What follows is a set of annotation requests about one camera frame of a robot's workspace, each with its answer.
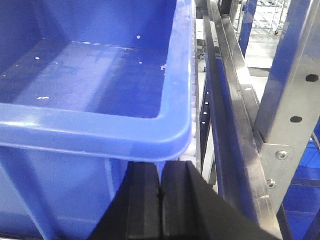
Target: metal shelving rack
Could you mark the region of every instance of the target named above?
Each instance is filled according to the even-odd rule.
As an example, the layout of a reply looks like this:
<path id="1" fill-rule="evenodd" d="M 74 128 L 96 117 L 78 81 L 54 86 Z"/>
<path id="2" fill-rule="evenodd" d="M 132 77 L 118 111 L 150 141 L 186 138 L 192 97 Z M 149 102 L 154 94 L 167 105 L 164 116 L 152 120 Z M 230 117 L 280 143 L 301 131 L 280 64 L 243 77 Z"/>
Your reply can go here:
<path id="1" fill-rule="evenodd" d="M 246 2 L 239 43 L 231 21 L 232 4 L 239 3 L 197 1 L 197 15 L 204 22 L 205 91 L 219 194 L 265 231 L 289 240 L 282 203 L 320 113 L 320 54 L 315 46 L 320 41 L 320 3 L 296 0 L 290 4 L 290 25 L 278 45 L 261 104 L 244 62 L 258 1 Z M 225 15 L 226 5 L 230 15 Z M 201 127 L 202 145 L 208 126 Z M 319 239 L 319 214 L 304 239 Z"/>

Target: bolt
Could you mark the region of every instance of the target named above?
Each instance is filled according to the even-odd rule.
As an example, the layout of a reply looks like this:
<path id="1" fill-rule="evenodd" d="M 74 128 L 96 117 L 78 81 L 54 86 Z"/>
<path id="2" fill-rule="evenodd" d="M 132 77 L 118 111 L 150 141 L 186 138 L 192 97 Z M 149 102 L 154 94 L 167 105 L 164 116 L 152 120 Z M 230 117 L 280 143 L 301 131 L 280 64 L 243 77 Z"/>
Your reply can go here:
<path id="1" fill-rule="evenodd" d="M 279 159 L 279 160 L 286 160 L 288 158 L 288 152 L 285 151 L 285 150 L 281 150 L 281 151 L 278 151 L 276 154 L 275 154 L 276 158 Z"/>
<path id="2" fill-rule="evenodd" d="M 276 181 L 272 179 L 268 180 L 267 183 L 270 189 L 274 189 L 277 186 Z"/>

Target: hole in metal post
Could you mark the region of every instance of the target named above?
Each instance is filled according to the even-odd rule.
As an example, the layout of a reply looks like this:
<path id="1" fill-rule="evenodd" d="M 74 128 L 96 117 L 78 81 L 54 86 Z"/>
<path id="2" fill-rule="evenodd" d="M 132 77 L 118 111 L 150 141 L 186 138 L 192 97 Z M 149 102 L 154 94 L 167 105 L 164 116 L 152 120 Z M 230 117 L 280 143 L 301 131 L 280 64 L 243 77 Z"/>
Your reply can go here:
<path id="1" fill-rule="evenodd" d="M 298 124 L 302 122 L 302 117 L 300 116 L 293 116 L 292 118 L 290 118 L 290 122 Z"/>
<path id="2" fill-rule="evenodd" d="M 310 74 L 310 75 L 306 76 L 305 80 L 309 83 L 315 83 L 319 80 L 319 76 L 314 75 L 314 74 Z"/>

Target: crate bottom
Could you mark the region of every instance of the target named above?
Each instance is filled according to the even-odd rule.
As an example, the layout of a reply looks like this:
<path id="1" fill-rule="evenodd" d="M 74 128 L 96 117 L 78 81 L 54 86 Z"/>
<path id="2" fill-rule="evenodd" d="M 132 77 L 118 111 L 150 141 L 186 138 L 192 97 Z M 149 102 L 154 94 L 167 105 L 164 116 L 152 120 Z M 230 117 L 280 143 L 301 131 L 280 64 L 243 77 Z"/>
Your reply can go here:
<path id="1" fill-rule="evenodd" d="M 0 75 L 0 103 L 156 118 L 167 54 L 41 40 Z"/>

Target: blue bin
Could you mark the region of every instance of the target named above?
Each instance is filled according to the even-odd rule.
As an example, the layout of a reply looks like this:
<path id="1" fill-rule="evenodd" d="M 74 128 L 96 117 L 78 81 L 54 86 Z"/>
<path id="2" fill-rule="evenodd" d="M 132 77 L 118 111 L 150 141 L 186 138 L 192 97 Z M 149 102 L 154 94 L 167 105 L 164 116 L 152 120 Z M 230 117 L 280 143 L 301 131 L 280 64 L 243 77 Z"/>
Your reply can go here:
<path id="1" fill-rule="evenodd" d="M 192 0 L 0 1 L 0 234 L 86 239 L 191 139 Z"/>

